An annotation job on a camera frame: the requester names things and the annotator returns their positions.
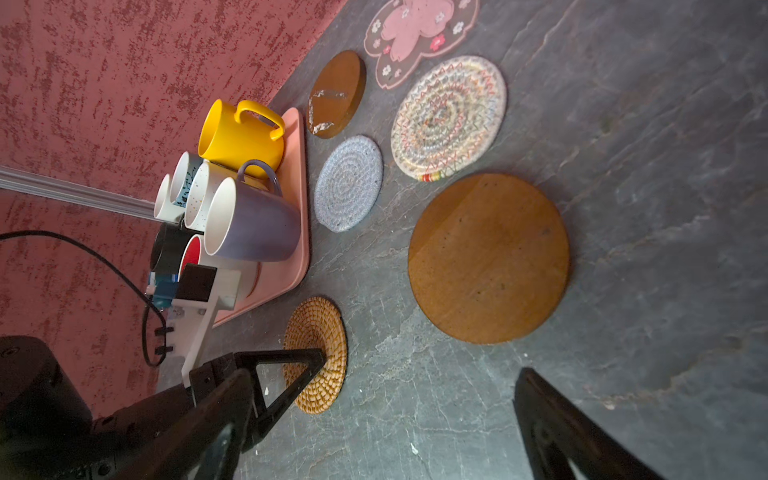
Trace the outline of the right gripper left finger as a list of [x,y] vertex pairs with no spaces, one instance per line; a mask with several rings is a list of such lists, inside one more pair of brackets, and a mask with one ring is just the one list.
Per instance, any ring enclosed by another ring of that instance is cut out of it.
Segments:
[[235,371],[210,396],[160,435],[117,479],[231,479],[238,466],[253,406],[251,377]]

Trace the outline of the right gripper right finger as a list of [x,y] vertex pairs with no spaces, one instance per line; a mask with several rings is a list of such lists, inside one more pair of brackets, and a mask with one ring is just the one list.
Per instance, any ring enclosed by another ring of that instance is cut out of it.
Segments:
[[514,409],[535,479],[658,479],[534,369],[521,369]]

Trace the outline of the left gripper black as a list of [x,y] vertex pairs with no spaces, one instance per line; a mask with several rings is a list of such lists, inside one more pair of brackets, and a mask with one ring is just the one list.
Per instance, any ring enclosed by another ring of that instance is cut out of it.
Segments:
[[[238,352],[235,365],[251,375],[254,399],[246,425],[243,450],[263,441],[321,371],[326,357],[319,348]],[[269,406],[265,403],[257,367],[301,365],[303,370]],[[67,450],[61,479],[110,479],[127,467],[140,451],[193,410],[222,383],[212,362],[193,370],[190,385],[179,384],[123,408],[93,423],[90,435]]]

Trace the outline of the grey blue woven coaster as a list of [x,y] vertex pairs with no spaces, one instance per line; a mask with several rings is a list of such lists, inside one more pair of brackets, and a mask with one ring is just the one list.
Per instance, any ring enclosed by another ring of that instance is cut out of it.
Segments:
[[342,142],[328,157],[314,194],[315,215],[332,232],[360,223],[375,204],[383,179],[382,154],[364,135]]

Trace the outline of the large round wooden coaster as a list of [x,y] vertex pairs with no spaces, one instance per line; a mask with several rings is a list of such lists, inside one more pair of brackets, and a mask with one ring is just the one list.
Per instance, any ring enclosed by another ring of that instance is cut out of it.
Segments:
[[570,244],[554,203],[522,179],[474,174],[440,193],[408,250],[418,306],[443,333],[473,344],[523,338],[560,303]]

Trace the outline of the dark brown cork coaster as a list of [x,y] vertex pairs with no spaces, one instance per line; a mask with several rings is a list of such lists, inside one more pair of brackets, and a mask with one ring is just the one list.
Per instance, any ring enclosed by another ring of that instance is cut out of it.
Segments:
[[366,86],[366,68],[353,50],[332,58],[317,77],[306,113],[308,131],[321,139],[341,133],[352,120]]

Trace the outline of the colourful zigzag woven coaster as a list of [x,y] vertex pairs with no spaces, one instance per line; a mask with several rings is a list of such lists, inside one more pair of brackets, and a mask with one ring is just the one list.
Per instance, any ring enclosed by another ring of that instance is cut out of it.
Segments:
[[493,144],[506,112],[507,85],[490,60],[443,61],[407,93],[391,130],[396,165],[408,177],[436,182],[458,173]]

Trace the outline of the pink flower coaster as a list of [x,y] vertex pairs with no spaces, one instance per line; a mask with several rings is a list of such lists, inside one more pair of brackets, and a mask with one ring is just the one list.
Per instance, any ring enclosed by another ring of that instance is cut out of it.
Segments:
[[443,55],[468,35],[479,0],[391,0],[377,12],[364,39],[376,60],[375,79],[384,90],[402,84],[421,60]]

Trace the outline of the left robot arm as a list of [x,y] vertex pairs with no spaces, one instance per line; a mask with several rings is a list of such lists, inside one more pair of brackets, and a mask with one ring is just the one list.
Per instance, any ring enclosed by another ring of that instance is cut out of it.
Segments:
[[94,418],[47,344],[1,340],[4,479],[230,479],[326,363],[318,348],[229,353]]

